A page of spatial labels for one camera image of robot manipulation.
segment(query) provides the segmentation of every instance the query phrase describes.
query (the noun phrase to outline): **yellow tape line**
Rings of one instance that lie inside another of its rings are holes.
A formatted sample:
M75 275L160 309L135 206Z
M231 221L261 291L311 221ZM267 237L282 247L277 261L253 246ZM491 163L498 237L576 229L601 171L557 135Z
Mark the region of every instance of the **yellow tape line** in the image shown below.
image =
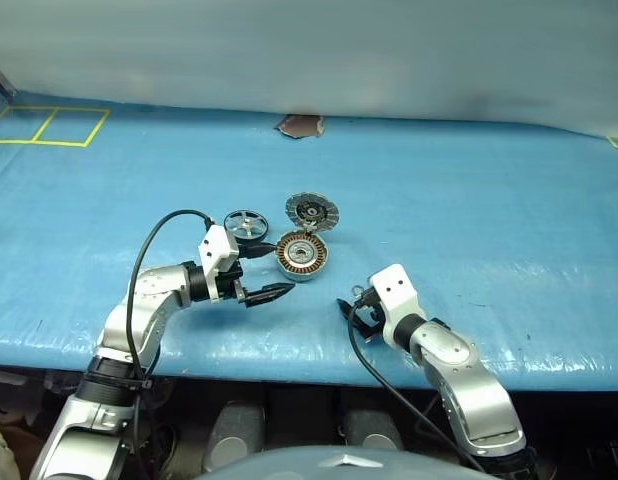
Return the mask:
M618 142L616 142L613 137L607 137L607 140L609 140L609 143L611 143L614 147L618 149Z
M45 121L40 125L40 128L36 130L33 137L29 139L24 138L5 138L0 139L0 144L11 144L11 145L55 145L58 147L87 147L95 138L96 134L105 123L105 120L109 117L111 110L108 108L83 108L83 107L45 107L45 106L34 106L34 107L24 107L24 106L9 106L6 107L2 112L0 112L0 119L4 117L11 110L51 110L49 116L45 119ZM44 131L47 129L51 121L58 114L58 112L98 112L102 113L102 116L96 123L96 126L93 127L87 139L84 142L68 142L62 140L39 140Z

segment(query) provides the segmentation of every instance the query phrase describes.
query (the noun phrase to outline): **silver robotic arm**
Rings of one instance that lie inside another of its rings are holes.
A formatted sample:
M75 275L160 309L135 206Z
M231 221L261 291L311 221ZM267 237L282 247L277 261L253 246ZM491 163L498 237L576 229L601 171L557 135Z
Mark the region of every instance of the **silver robotic arm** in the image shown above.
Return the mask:
M275 250L259 243L238 246L233 235L211 225L199 246L201 265L193 262L150 268L137 279L132 337L140 365L151 369L167 320L192 302L236 298L247 307L270 302L294 284L277 283L248 292L240 284L239 258ZM150 380L137 379L126 335L127 295L109 314L95 355L70 396L32 470L31 480L115 480L129 446L123 432L130 425L137 392Z
M374 327L355 317L354 325L369 338L382 334L393 348L409 352L438 390L460 448L487 472L502 478L536 478L533 453L511 399L487 370L474 342L438 319L426 321L418 295L401 265L369 278L357 307L374 308ZM351 306L339 301L347 315Z

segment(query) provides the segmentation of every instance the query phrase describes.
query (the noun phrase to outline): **white wall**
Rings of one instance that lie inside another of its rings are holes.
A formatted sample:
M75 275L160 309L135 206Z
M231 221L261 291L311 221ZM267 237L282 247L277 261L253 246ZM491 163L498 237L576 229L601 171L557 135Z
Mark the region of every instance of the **white wall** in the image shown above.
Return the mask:
M618 0L0 0L18 89L618 136Z

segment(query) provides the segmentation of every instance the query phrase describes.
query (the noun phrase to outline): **blue tarp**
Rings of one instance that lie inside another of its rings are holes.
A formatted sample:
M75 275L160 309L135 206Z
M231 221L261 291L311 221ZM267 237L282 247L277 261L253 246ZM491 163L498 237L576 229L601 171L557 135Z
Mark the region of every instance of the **blue tarp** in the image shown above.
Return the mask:
M86 148L0 144L0 364L84 369L165 213L255 210L275 241L293 229L286 199L316 191L341 214L321 276L272 304L176 315L158 373L372 385L335 298L401 263L428 315L475 339L506 387L618 390L618 150L605 139L328 118L324 136L294 141L273 129L279 115L19 101L111 114ZM35 133L39 116L12 113L1 135ZM95 120L59 114L43 137L84 140ZM199 262L203 233L175 220L147 264ZM248 288L284 281L273 257L243 267ZM426 385L406 354L364 351L397 385Z

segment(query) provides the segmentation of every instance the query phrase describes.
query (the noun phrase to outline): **metal part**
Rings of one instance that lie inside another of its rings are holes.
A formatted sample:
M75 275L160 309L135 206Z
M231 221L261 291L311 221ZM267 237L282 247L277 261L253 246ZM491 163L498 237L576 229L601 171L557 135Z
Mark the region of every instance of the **metal part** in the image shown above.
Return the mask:
M247 247L242 251L246 258L266 255L274 248L266 244ZM255 292L244 290L238 281L243 273L238 261L241 251L231 232L220 225L209 227L198 249L201 266L185 262L150 268L138 276L131 333L143 368L156 360L169 317L192 301L236 297L251 307L275 300L294 287L276 283ZM127 295L109 314L89 370L78 392L65 402L30 480L119 477L121 459L128 450L122 430L133 418L133 392L140 386L150 388L152 383L132 373L126 317Z
M120 438L80 430L65 433L45 471L46 478L119 478L127 450Z
M289 232L282 236L276 259L283 274L296 282L314 278L327 262L327 246L318 235Z
M0 71L0 95L11 101L16 94L16 89L7 77Z
M391 416L376 408L351 408L343 421L347 445L402 450L400 433Z
M134 297L132 332L143 367L156 356L167 319L191 304L189 277L182 265L150 268L138 276ZM107 317L96 356L129 362L126 335L127 297Z
M202 466L213 472L252 453L265 441L265 412L261 405L230 402L224 406L205 447Z
M216 277L221 272L229 270L238 259L240 250L235 237L220 225L209 227L205 238L198 246L202 269L207 280L209 300L211 303L220 302L220 294L216 286Z
M297 193L287 200L287 216L306 232L324 232L340 219L338 207L319 193Z
M375 320L380 313L384 341L407 350L424 368L427 380L440 392L460 448L498 468L499 459L527 458L527 441L511 398L480 361L476 344L438 319L425 320L418 294L401 265L372 275L369 283L371 288L360 294L357 305L374 308ZM349 317L351 306L343 300L338 304ZM368 338L372 327L357 316L353 324ZM528 466L533 473L533 465Z
M494 480L413 452L351 446L277 448L208 475L209 480Z
M236 210L225 217L225 228L233 233L238 243L252 243L267 236L269 223L257 212Z
M353 287L351 287L351 294L356 300L358 300L362 296L362 292L364 291L365 288L362 285L354 285Z
M108 440L105 442L107 444L106 451L109 452L110 456L104 461L103 451L91 452L88 449L79 448L80 444L76 445L70 441L64 444L61 452L62 458L66 458L66 447L68 445L75 445L76 448L73 449L72 455L73 460L71 463L64 465L64 467L54 467L56 473L61 469L64 469L64 473L68 473L68 468L78 468L73 466L74 463L80 463L81 465L91 464L92 453L98 457L97 463L102 463L102 468L110 468L115 463L115 449L109 448L109 446L114 444L120 445L122 439L117 434L124 428L123 425L131 419L132 415L133 407L103 405L81 400L75 395L71 395L67 398L53 430L47 438L47 442L40 455L38 455L38 459L29 477L30 480L42 480L50 477L48 472L49 465L58 465L57 460L54 458L57 448L64 441L67 434L74 430L84 431L85 435L88 436L107 437ZM100 435L89 433L89 431L99 432ZM93 476L95 472L91 473L92 476L87 476L87 478L100 478Z

